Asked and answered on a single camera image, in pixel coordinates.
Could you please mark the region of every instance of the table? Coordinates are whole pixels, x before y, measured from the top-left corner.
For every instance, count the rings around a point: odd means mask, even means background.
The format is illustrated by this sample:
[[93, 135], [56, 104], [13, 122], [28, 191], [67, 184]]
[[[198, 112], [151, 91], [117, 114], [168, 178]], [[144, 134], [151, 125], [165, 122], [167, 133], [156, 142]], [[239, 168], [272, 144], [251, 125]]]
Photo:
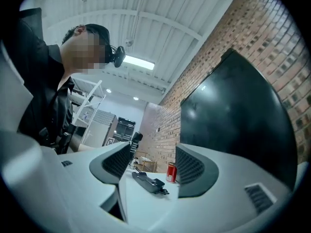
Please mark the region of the table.
[[170, 194], [152, 194], [140, 186], [132, 177], [134, 170], [127, 169], [120, 180], [120, 197], [127, 215], [127, 223], [142, 229], [149, 229], [178, 199], [178, 184], [166, 181], [166, 173], [149, 173], [151, 179], [165, 183], [164, 188]]

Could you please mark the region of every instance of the white ceiling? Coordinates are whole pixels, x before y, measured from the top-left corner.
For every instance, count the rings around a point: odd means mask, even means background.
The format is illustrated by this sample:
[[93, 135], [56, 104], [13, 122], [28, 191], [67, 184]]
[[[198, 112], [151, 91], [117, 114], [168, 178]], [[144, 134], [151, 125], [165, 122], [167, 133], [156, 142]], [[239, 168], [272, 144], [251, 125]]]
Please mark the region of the white ceiling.
[[[42, 8], [47, 44], [61, 45], [68, 29], [96, 23], [107, 27], [113, 46], [155, 63], [153, 71], [123, 63], [85, 75], [109, 88], [159, 103], [208, 38], [232, 0], [35, 0]], [[126, 39], [133, 45], [126, 47]]]

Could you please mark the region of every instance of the man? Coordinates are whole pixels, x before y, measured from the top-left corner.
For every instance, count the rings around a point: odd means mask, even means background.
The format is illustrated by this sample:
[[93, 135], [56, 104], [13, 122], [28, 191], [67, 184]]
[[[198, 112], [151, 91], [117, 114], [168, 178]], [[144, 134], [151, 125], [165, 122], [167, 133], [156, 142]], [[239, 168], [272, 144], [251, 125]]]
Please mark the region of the man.
[[19, 131], [49, 146], [72, 121], [68, 89], [74, 83], [71, 74], [109, 63], [109, 31], [97, 24], [77, 26], [67, 32], [63, 44], [47, 46], [32, 29], [18, 20], [4, 45], [25, 87], [33, 95], [19, 125]]

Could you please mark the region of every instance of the fluorescent light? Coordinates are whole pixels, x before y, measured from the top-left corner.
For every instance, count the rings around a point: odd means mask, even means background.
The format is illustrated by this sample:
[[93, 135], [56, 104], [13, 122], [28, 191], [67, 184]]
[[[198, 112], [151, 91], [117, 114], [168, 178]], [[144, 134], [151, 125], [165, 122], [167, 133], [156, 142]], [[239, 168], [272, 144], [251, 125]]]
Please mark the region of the fluorescent light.
[[149, 70], [153, 70], [155, 67], [155, 65], [151, 62], [141, 60], [141, 59], [138, 59], [138, 58], [135, 58], [132, 56], [128, 56], [128, 55], [125, 57], [123, 62], [134, 64], [134, 65], [140, 66], [140, 67], [144, 67], [144, 68], [147, 68]]

